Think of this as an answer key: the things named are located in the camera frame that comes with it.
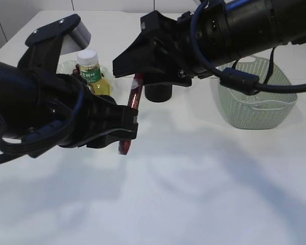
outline basket handle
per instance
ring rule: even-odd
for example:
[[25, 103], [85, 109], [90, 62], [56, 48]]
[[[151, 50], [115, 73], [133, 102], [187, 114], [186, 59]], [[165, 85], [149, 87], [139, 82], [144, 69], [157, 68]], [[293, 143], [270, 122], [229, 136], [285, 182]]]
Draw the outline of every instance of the basket handle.
[[[272, 107], [271, 108], [264, 108], [264, 105], [269, 104], [269, 103], [272, 103]], [[269, 110], [274, 111], [274, 110], [283, 110], [287, 106], [288, 106], [287, 103], [280, 102], [280, 101], [263, 101], [263, 102], [259, 102], [259, 103], [254, 104], [252, 106], [252, 108], [254, 110], [257, 110], [257, 111], [269, 111]]]

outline green plastic basket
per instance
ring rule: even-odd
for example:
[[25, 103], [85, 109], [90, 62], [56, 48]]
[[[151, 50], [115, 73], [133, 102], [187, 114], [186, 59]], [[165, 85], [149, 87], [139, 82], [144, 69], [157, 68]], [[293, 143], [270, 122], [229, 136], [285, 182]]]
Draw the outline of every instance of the green plastic basket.
[[[265, 80], [269, 60], [255, 57], [253, 62], [239, 62], [237, 70], [255, 74], [260, 82]], [[229, 63], [220, 67], [224, 70], [232, 67]], [[289, 79], [274, 65], [270, 85], [291, 85]], [[219, 85], [219, 97], [225, 116], [231, 125], [239, 129], [262, 130], [274, 129], [289, 115], [297, 102], [297, 94], [275, 94], [261, 92], [258, 95], [247, 96], [243, 93]]]

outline red wrapper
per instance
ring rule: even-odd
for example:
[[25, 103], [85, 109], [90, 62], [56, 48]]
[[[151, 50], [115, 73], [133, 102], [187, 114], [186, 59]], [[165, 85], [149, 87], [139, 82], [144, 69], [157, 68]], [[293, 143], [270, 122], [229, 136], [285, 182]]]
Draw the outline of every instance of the red wrapper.
[[[138, 110], [139, 102], [141, 100], [142, 89], [143, 89], [143, 74], [136, 74], [132, 83], [131, 93], [129, 95], [128, 106]], [[127, 155], [131, 147], [131, 140], [120, 141], [119, 143], [119, 154]]]

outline cable connector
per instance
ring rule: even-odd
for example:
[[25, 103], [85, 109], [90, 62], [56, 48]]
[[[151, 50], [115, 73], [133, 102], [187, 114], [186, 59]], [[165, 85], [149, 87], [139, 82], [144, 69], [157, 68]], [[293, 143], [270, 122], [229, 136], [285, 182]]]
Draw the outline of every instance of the cable connector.
[[221, 86], [239, 91], [245, 95], [256, 94], [255, 85], [260, 81], [258, 76], [232, 68], [226, 68], [223, 74], [224, 76], [220, 78]]

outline screw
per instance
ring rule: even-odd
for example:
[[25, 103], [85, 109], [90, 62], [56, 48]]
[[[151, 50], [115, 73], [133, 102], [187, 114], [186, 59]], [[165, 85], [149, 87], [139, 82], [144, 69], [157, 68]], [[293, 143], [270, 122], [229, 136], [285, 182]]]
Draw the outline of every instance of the screw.
[[142, 29], [142, 30], [145, 30], [145, 28], [146, 28], [145, 22], [142, 22], [142, 23], [141, 23], [141, 29]]
[[185, 73], [184, 70], [180, 70], [180, 71], [178, 72], [178, 75], [179, 75], [179, 77], [184, 78], [184, 77], [186, 76], [186, 73]]

